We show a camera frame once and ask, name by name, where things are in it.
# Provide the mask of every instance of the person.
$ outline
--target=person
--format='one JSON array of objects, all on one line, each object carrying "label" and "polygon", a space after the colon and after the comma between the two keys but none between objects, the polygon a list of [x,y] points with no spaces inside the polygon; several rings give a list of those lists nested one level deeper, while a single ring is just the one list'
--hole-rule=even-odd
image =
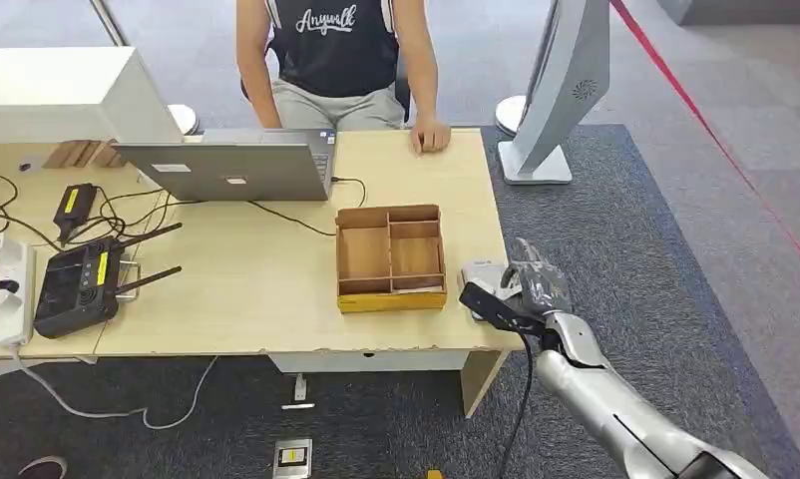
[{"label": "person", "polygon": [[47,456],[27,464],[18,473],[18,479],[63,479],[68,471],[65,459]]},{"label": "person", "polygon": [[[279,79],[265,49],[271,25]],[[450,142],[436,113],[438,66],[424,0],[237,0],[235,56],[242,89],[265,128],[382,130],[403,126],[394,81],[402,55],[417,107],[417,154]]]}]

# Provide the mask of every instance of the person's hand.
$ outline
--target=person's hand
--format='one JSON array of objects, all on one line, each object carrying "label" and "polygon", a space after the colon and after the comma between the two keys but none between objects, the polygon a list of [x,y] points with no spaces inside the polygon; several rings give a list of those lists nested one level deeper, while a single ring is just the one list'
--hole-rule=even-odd
[{"label": "person's hand", "polygon": [[450,143],[450,127],[438,120],[435,115],[418,115],[410,134],[415,155],[440,152]]}]

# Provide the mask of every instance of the robotic arm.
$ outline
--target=robotic arm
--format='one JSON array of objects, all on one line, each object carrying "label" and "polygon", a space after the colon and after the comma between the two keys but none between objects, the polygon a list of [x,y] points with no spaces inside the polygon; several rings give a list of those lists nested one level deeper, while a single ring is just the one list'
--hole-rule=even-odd
[{"label": "robotic arm", "polygon": [[501,288],[511,285],[515,290],[519,285],[520,292],[508,304],[472,280],[466,283],[460,301],[498,329],[539,339],[542,352],[536,360],[536,373],[544,388],[562,402],[627,477],[766,479],[737,454],[679,429],[618,375],[588,324],[555,308],[560,302],[557,296],[561,296],[556,294],[552,270],[558,272],[537,257],[512,263]]}]

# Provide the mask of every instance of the black tank top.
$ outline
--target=black tank top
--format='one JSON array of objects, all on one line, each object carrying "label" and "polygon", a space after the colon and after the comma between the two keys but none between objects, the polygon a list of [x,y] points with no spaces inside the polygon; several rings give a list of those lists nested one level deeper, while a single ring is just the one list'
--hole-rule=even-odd
[{"label": "black tank top", "polygon": [[265,0],[279,78],[321,97],[388,87],[397,72],[392,0]]}]

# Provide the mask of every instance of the power strip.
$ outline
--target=power strip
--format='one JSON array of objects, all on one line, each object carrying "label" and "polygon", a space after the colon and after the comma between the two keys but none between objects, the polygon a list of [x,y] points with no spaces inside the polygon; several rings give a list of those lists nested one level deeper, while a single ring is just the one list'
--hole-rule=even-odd
[{"label": "power strip", "polygon": [[36,252],[0,234],[0,279],[18,282],[15,293],[0,290],[0,346],[27,344],[33,335],[33,280]]}]

